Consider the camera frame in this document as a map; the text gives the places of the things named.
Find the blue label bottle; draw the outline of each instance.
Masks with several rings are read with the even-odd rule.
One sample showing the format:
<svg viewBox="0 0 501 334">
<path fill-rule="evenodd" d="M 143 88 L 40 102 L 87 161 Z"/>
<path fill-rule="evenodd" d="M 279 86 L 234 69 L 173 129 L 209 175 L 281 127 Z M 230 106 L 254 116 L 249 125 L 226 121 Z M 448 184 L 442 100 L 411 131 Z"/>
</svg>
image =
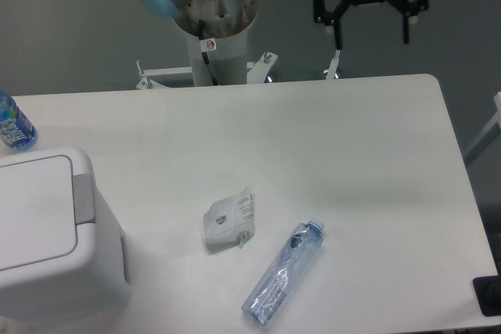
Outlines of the blue label bottle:
<svg viewBox="0 0 501 334">
<path fill-rule="evenodd" d="M 14 150 L 27 150 L 37 140 L 33 124 L 19 110 L 14 99 L 0 90 L 0 138 Z"/>
<path fill-rule="evenodd" d="M 322 245 L 323 227 L 318 219 L 300 223 L 243 303 L 242 311 L 259 325 L 268 324 L 305 273 Z"/>
</svg>

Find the small white box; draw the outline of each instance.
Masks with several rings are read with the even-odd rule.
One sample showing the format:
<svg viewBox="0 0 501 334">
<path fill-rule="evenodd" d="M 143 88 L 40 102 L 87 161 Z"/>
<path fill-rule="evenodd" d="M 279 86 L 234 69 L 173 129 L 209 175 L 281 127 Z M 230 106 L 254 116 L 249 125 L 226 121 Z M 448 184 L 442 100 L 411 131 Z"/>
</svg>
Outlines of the small white box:
<svg viewBox="0 0 501 334">
<path fill-rule="evenodd" d="M 124 233 L 78 148 L 0 159 L 0 315 L 51 325 L 126 303 Z"/>
</svg>

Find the white table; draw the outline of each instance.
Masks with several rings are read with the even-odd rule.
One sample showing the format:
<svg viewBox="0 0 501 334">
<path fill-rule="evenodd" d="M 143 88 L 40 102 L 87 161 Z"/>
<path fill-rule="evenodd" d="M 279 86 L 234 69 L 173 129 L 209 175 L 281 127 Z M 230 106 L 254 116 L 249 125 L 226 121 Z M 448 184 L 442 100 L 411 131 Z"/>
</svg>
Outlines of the white table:
<svg viewBox="0 0 501 334">
<path fill-rule="evenodd" d="M 261 332 L 240 306 L 310 217 L 325 221 L 325 241 L 270 333 L 501 323 L 474 295 L 472 279 L 496 268 L 431 76 L 16 101 L 40 132 L 36 149 L 87 151 L 128 233 L 129 304 L 47 332 Z M 254 238 L 209 253 L 198 222 L 246 185 Z"/>
</svg>

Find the bottle label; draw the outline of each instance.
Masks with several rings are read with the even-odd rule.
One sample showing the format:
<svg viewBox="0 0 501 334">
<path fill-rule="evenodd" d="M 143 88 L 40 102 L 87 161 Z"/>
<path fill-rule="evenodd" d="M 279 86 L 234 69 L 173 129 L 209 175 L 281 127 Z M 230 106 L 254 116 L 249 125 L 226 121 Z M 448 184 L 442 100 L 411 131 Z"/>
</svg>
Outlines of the bottle label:
<svg viewBox="0 0 501 334">
<path fill-rule="evenodd" d="M 273 317 L 286 297 L 287 294 L 284 291 L 282 291 L 281 289 L 276 289 L 275 293 L 269 298 L 263 309 L 263 313 L 268 320 Z"/>
<path fill-rule="evenodd" d="M 10 117 L 0 120 L 0 138 L 11 148 L 16 148 L 31 141 L 34 128 L 19 109 L 11 109 L 9 112 Z"/>
</svg>

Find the bottle cap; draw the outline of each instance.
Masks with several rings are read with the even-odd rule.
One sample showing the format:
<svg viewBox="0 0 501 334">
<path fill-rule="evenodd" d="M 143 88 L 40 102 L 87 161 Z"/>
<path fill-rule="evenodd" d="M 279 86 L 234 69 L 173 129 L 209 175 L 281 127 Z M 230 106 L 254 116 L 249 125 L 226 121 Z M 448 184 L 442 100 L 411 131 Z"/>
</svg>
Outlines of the bottle cap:
<svg viewBox="0 0 501 334">
<path fill-rule="evenodd" d="M 313 224 L 315 227 L 317 227 L 320 230 L 320 232 L 322 232 L 323 228 L 326 227 L 324 225 L 324 223 L 318 218 L 312 218 L 312 219 L 310 219 L 310 221 L 308 223 Z"/>
</svg>

